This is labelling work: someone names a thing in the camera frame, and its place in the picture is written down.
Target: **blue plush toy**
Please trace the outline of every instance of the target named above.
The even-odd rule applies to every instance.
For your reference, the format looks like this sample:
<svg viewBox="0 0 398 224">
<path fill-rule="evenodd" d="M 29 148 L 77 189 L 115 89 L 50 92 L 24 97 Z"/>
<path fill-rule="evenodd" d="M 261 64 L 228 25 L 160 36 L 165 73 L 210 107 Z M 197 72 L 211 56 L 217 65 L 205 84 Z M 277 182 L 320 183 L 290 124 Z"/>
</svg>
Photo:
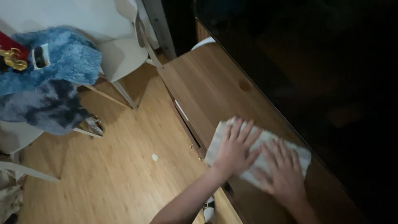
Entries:
<svg viewBox="0 0 398 224">
<path fill-rule="evenodd" d="M 22 72 L 10 68 L 0 73 L 0 96 L 33 90 L 49 80 L 66 80 L 72 83 L 92 85 L 98 78 L 101 53 L 94 44 L 77 31 L 56 27 L 31 33 L 18 33 L 12 39 L 32 50 L 47 43 L 50 62 L 39 70 L 32 63 Z"/>
</svg>

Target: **person's right hand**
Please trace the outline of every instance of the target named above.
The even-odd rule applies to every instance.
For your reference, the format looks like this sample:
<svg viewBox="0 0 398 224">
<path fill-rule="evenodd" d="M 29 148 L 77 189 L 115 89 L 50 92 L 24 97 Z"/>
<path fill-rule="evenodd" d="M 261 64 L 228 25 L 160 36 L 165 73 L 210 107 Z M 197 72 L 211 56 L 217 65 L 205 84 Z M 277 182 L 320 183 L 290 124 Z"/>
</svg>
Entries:
<svg viewBox="0 0 398 224">
<path fill-rule="evenodd" d="M 296 151 L 286 148 L 282 139 L 260 145 L 265 161 L 272 175 L 262 169 L 255 168 L 253 175 L 260 182 L 262 190 L 273 195 L 288 210 L 306 203 L 304 177 L 301 174 L 300 161 Z"/>
</svg>

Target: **person's left hand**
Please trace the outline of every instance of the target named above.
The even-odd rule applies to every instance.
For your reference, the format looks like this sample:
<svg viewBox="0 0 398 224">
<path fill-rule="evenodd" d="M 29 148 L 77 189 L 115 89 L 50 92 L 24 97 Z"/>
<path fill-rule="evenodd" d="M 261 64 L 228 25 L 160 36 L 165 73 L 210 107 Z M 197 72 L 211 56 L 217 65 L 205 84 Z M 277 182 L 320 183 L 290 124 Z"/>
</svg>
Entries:
<svg viewBox="0 0 398 224">
<path fill-rule="evenodd" d="M 212 166 L 226 179 L 233 174 L 240 175 L 249 169 L 261 153 L 260 148 L 249 153 L 250 147 L 260 136 L 261 129 L 258 128 L 250 135 L 254 126 L 254 121 L 251 120 L 240 132 L 242 122 L 243 119 L 239 118 L 233 127 L 232 124 L 227 125 L 217 159 Z"/>
</svg>

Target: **wooden floor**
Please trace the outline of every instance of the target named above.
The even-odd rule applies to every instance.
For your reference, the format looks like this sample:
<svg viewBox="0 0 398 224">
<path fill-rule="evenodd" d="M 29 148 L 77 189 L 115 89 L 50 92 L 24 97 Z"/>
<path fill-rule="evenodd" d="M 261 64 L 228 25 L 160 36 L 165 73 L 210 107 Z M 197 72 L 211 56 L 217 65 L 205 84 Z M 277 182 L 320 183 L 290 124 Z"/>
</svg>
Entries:
<svg viewBox="0 0 398 224">
<path fill-rule="evenodd" d="M 19 224 L 147 224 L 208 169 L 189 147 L 156 69 L 145 64 L 123 81 L 140 101 L 138 111 L 92 91 L 81 94 L 83 106 L 106 125 L 103 138 L 44 133 L 26 148 L 26 166 L 61 181 L 28 177 Z M 99 88 L 123 99 L 109 83 Z M 217 224 L 242 223 L 221 189 L 215 200 Z M 203 222 L 200 213 L 194 223 Z"/>
</svg>

